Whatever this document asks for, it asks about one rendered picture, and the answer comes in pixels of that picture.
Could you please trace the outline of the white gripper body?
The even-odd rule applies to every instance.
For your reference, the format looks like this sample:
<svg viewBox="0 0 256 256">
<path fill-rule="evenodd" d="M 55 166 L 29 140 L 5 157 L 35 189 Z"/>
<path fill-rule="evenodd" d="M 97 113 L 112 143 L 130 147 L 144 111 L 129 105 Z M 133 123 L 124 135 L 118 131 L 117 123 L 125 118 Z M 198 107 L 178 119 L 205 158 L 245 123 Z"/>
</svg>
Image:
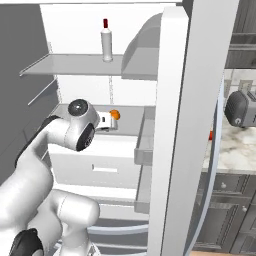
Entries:
<svg viewBox="0 0 256 256">
<path fill-rule="evenodd" d="M 117 130 L 118 129 L 118 122 L 114 117 L 109 116 L 107 118 L 107 121 L 108 121 L 108 125 L 107 125 L 108 130 Z"/>
</svg>

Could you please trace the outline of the grey fridge shelf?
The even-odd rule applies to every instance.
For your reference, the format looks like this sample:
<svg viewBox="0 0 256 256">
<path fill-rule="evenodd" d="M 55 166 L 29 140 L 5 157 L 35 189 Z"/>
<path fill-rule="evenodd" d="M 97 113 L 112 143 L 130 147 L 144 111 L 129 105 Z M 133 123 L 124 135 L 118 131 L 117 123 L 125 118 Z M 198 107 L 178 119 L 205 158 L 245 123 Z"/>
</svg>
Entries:
<svg viewBox="0 0 256 256">
<path fill-rule="evenodd" d="M 94 108 L 100 112 L 109 112 L 116 109 L 120 113 L 118 129 L 110 131 L 110 135 L 143 136 L 154 134 L 154 106 L 120 106 L 120 105 L 95 105 Z"/>
</svg>

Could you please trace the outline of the white fridge drawer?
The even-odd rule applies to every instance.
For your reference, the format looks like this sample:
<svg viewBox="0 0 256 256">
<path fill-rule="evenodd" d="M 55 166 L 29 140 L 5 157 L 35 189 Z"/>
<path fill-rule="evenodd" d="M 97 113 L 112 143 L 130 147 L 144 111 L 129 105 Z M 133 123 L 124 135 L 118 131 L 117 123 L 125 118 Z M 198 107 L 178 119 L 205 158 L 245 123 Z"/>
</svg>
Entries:
<svg viewBox="0 0 256 256">
<path fill-rule="evenodd" d="M 76 152 L 50 144 L 49 154 L 59 184 L 135 189 L 140 166 L 134 163 L 135 136 L 96 134 L 92 143 Z M 117 168 L 117 173 L 94 172 L 97 167 Z"/>
</svg>

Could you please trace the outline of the glass fridge shelf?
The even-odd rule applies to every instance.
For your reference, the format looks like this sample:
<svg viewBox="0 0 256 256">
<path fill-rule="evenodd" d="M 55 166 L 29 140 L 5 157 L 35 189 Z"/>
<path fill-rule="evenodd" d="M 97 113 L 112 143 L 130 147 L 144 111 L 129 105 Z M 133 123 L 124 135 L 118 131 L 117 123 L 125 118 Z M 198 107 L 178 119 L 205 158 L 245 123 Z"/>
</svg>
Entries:
<svg viewBox="0 0 256 256">
<path fill-rule="evenodd" d="M 20 71 L 20 75 L 120 76 L 123 56 L 109 63 L 100 54 L 48 54 Z"/>
</svg>

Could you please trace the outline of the white open fridge door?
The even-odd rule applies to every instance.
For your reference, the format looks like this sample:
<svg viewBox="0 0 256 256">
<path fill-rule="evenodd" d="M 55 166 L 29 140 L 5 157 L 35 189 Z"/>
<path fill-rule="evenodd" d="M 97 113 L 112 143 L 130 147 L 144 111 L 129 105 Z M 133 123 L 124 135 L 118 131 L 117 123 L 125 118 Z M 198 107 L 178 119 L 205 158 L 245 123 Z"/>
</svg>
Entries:
<svg viewBox="0 0 256 256">
<path fill-rule="evenodd" d="M 238 4 L 164 9 L 147 256 L 183 256 Z"/>
</svg>

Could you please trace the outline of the white liquor bottle red cap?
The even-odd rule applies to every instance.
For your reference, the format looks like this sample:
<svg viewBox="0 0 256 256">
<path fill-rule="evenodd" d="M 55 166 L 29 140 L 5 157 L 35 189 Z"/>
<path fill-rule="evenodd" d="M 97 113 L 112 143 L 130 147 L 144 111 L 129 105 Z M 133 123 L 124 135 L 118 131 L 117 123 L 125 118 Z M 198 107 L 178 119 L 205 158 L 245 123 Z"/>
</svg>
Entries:
<svg viewBox="0 0 256 256">
<path fill-rule="evenodd" d="M 108 28 L 108 19 L 103 19 L 103 30 L 101 31 L 102 54 L 104 62 L 111 62 L 112 56 L 112 32 Z"/>
</svg>

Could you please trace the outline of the white fridge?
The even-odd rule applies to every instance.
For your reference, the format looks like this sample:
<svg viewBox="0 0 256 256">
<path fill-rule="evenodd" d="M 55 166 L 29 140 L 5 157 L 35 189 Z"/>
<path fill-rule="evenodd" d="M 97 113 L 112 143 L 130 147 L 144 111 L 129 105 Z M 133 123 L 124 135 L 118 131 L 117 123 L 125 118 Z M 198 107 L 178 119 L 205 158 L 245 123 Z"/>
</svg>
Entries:
<svg viewBox="0 0 256 256">
<path fill-rule="evenodd" d="M 53 115 L 67 120 L 68 106 L 74 100 L 84 99 L 93 107 L 154 106 L 156 113 L 158 75 L 156 81 L 149 81 L 123 79 L 121 75 L 21 76 L 20 71 L 48 54 L 100 54 L 103 59 L 104 18 L 112 32 L 112 56 L 123 56 L 145 22 L 172 6 L 181 4 L 149 0 L 83 0 L 78 4 L 0 1 L 0 67 L 5 85 L 0 92 L 0 170 L 10 170 L 7 179 L 43 122 Z M 99 218 L 91 227 L 149 225 L 150 210 L 148 214 L 134 210 L 138 182 L 135 189 L 59 184 L 49 149 L 43 160 L 51 166 L 55 189 L 86 196 L 99 204 Z M 146 235 L 146 244 L 128 245 L 119 256 L 147 256 L 148 232 L 141 234 Z M 88 235 L 103 256 L 96 236 L 131 239 L 139 234 Z"/>
</svg>

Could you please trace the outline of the clear grey door bin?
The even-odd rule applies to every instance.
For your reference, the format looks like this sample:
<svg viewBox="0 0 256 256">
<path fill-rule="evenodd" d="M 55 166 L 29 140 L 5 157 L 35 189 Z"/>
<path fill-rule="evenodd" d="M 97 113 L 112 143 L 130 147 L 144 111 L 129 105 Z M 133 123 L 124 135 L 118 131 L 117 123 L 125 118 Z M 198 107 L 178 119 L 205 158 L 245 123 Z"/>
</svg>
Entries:
<svg viewBox="0 0 256 256">
<path fill-rule="evenodd" d="M 134 149 L 134 163 L 137 165 L 151 166 L 153 161 L 155 127 L 155 107 L 145 106 Z"/>
<path fill-rule="evenodd" d="M 137 213 L 148 214 L 150 210 L 152 167 L 141 166 L 134 210 Z"/>
</svg>

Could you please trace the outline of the rounded grey door compartment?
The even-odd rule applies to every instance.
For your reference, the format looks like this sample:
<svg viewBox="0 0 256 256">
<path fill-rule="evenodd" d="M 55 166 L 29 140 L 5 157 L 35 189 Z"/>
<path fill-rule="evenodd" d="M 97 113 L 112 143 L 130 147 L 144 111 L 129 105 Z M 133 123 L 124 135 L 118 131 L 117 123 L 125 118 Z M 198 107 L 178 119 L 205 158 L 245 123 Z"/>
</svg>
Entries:
<svg viewBox="0 0 256 256">
<path fill-rule="evenodd" d="M 157 80 L 161 18 L 161 13 L 149 18 L 127 46 L 121 65 L 123 79 Z"/>
</svg>

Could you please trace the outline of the grey cupboard drawer front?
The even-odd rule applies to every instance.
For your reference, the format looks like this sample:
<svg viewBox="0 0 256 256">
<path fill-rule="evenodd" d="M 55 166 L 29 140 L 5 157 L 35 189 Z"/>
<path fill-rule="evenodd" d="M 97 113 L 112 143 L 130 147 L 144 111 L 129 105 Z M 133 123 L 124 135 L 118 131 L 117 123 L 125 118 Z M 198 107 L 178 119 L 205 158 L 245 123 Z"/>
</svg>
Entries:
<svg viewBox="0 0 256 256">
<path fill-rule="evenodd" d="M 221 187 L 221 183 L 226 184 L 226 188 Z M 250 196 L 250 176 L 246 174 L 217 173 L 213 186 L 214 194 L 230 194 Z"/>
</svg>

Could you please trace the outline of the grey cupboard door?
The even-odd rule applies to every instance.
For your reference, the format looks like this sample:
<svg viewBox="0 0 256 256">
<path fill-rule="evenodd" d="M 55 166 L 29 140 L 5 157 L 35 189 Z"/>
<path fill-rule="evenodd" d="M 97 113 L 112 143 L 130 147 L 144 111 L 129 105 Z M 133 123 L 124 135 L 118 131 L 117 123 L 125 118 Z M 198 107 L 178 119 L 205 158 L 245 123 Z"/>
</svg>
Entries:
<svg viewBox="0 0 256 256">
<path fill-rule="evenodd" d="M 213 195 L 194 245 L 194 250 L 224 252 L 231 250 L 251 199 L 240 196 Z"/>
</svg>

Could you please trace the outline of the grey wall socket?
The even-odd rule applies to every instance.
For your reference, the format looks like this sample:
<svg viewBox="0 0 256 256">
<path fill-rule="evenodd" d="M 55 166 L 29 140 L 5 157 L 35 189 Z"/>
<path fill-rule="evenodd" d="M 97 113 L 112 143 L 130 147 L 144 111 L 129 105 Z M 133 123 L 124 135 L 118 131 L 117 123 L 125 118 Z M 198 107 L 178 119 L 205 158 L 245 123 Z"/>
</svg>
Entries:
<svg viewBox="0 0 256 256">
<path fill-rule="evenodd" d="M 252 88 L 252 83 L 252 80 L 241 80 L 239 82 L 238 90 L 242 91 L 244 94 L 247 94 Z"/>
<path fill-rule="evenodd" d="M 231 80 L 224 80 L 224 97 L 227 98 L 231 87 Z"/>
</svg>

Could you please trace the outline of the grey wall cupboards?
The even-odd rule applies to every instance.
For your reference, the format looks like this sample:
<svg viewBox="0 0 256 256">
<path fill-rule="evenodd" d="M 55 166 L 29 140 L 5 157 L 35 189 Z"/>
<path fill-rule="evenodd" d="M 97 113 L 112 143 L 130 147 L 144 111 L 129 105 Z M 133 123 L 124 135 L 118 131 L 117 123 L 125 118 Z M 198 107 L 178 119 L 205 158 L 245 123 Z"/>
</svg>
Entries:
<svg viewBox="0 0 256 256">
<path fill-rule="evenodd" d="M 240 0 L 226 69 L 256 69 L 256 0 Z"/>
</svg>

